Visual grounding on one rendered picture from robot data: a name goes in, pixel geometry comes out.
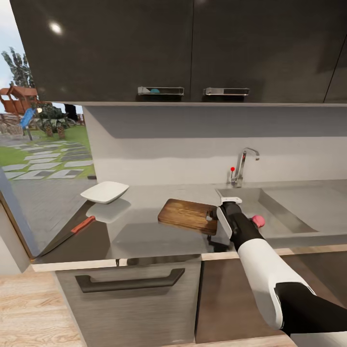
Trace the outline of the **vidalia onion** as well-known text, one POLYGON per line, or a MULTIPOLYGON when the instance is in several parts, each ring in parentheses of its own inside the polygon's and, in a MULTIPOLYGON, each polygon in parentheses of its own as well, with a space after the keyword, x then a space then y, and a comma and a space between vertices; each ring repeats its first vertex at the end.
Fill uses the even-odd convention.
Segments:
POLYGON ((261 215, 255 215, 252 218, 252 221, 258 226, 258 227, 263 227, 265 224, 265 219, 261 215))

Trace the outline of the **parer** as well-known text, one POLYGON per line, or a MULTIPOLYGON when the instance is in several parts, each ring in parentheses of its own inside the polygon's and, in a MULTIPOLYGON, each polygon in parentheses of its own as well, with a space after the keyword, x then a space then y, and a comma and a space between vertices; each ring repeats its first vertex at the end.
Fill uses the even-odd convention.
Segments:
POLYGON ((53 250, 55 247, 57 247, 59 244, 61 244, 62 242, 64 242, 66 239, 68 239, 71 235, 76 234, 80 229, 82 229, 83 227, 85 227, 86 225, 88 225, 92 220, 95 219, 95 216, 90 216, 88 219, 86 219, 84 222, 82 222, 81 224, 79 224, 77 227, 75 227, 73 230, 71 230, 67 235, 65 235, 64 237, 62 237, 59 241, 57 241, 56 243, 54 243, 52 246, 50 246, 48 249, 46 249, 45 251, 43 251, 42 253, 40 253, 36 259, 40 256, 43 256, 44 254, 50 252, 51 250, 53 250))

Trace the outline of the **cutting board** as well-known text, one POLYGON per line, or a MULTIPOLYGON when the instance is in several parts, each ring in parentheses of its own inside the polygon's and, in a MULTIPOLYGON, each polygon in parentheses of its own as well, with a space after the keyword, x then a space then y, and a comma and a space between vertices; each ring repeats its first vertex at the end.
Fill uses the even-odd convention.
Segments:
POLYGON ((158 215, 158 220, 167 224, 214 233, 218 228, 218 220, 212 218, 212 221, 207 221, 206 215, 217 208, 217 206, 209 204, 168 199, 158 215))

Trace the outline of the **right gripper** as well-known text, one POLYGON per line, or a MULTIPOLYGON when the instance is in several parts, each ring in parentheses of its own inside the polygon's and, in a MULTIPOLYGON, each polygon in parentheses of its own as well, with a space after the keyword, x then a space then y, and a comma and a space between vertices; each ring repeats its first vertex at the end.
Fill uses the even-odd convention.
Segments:
POLYGON ((213 218, 213 220, 218 220, 217 216, 217 209, 213 209, 213 211, 210 211, 210 217, 213 218))

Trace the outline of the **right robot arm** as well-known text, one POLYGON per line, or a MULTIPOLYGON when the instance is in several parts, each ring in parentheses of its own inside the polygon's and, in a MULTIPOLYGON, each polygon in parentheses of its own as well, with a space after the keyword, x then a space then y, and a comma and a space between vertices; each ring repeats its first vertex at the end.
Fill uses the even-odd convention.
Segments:
POLYGON ((297 347, 347 347, 347 309, 315 295, 242 212, 238 197, 221 198, 210 211, 234 243, 258 309, 274 330, 297 347))

